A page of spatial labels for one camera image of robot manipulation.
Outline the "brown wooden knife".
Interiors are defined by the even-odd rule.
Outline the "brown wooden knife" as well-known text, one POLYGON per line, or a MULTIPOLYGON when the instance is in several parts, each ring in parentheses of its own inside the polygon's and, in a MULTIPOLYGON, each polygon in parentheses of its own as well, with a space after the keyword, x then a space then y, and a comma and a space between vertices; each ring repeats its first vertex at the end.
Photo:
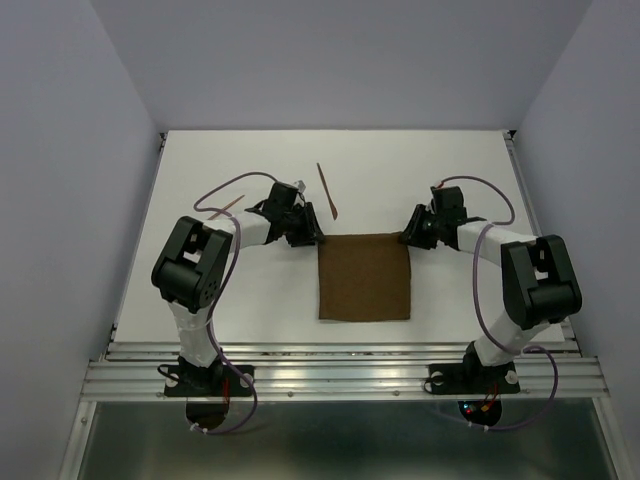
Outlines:
POLYGON ((325 175, 323 173, 323 170, 321 168, 320 163, 316 162, 316 167, 317 167, 317 171, 318 171, 318 174, 319 174, 321 185, 322 185, 322 187, 324 189, 324 192, 325 192, 325 195, 326 195, 326 199, 327 199, 327 202, 328 202, 328 205, 329 205, 329 210, 331 212, 332 219, 335 221, 338 218, 338 210, 337 210, 337 208, 336 208, 336 206, 335 206, 335 204, 334 204, 334 202, 333 202, 333 200, 331 198, 331 195, 330 195, 330 192, 329 192, 329 188, 328 188, 328 185, 327 185, 327 182, 326 182, 326 178, 325 178, 325 175))

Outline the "brown cloth napkin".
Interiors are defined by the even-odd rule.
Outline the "brown cloth napkin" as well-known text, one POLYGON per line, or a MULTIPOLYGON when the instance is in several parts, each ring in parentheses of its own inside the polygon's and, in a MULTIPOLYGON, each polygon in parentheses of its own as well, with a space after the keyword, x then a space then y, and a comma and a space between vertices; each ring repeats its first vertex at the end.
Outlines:
POLYGON ((331 235, 318 247, 319 318, 407 321, 411 262, 400 234, 331 235))

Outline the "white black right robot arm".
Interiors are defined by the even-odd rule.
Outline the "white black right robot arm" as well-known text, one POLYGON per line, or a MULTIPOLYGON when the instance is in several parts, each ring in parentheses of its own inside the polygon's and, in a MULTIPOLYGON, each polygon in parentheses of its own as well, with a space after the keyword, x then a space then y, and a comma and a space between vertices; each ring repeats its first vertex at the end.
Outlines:
POLYGON ((478 321, 482 334, 454 364, 431 364, 429 392, 479 394, 497 386, 519 390, 513 362, 531 340, 582 307, 582 293, 564 240, 510 231, 467 213, 462 190, 432 188, 429 204, 415 207, 400 235, 402 244, 431 250, 443 244, 472 257, 472 297, 479 297, 479 264, 487 261, 501 273, 503 309, 492 325, 478 321))

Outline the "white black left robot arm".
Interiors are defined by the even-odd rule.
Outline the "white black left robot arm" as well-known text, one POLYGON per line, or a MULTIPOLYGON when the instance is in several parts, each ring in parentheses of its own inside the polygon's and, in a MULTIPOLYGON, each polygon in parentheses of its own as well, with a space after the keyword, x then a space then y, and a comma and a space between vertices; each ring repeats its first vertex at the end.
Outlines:
POLYGON ((211 341, 212 309, 242 249, 280 238, 293 248, 324 242, 304 189, 301 181, 276 181, 266 199, 237 215, 218 209, 213 220, 183 216, 176 222, 151 273, 179 334, 177 363, 159 367, 167 396, 220 396, 232 385, 232 370, 211 341))

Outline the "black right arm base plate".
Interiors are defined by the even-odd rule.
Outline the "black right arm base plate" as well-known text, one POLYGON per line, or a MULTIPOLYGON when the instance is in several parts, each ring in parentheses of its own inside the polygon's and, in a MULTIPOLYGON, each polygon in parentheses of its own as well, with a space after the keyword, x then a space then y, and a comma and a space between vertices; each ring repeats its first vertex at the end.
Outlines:
POLYGON ((423 389, 433 395, 473 396, 521 391, 513 362, 494 367, 480 366, 477 371, 462 363, 430 364, 428 373, 423 389))

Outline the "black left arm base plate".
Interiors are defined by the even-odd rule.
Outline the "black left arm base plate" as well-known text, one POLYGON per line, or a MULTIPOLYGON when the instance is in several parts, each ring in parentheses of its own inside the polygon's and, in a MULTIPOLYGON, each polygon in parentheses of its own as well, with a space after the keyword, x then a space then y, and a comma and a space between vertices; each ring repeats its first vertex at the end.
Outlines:
POLYGON ((168 398, 251 398, 250 386, 226 365, 215 365, 209 373, 185 373, 178 365, 161 364, 165 378, 163 395, 168 398))

